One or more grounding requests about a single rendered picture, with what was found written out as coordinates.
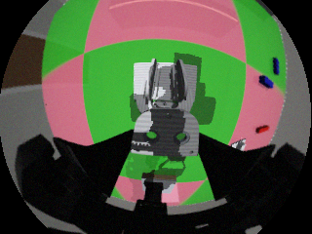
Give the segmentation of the red rectangular bar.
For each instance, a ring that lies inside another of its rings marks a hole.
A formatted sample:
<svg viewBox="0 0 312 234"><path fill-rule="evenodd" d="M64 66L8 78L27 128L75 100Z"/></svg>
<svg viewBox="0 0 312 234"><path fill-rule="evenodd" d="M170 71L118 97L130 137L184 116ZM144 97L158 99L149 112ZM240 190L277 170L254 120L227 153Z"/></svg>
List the red rectangular bar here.
<svg viewBox="0 0 312 234"><path fill-rule="evenodd" d="M262 133L262 132L266 132L266 130L270 129L268 125L265 126L260 126L260 128L256 128L256 130L254 130L255 133Z"/></svg>

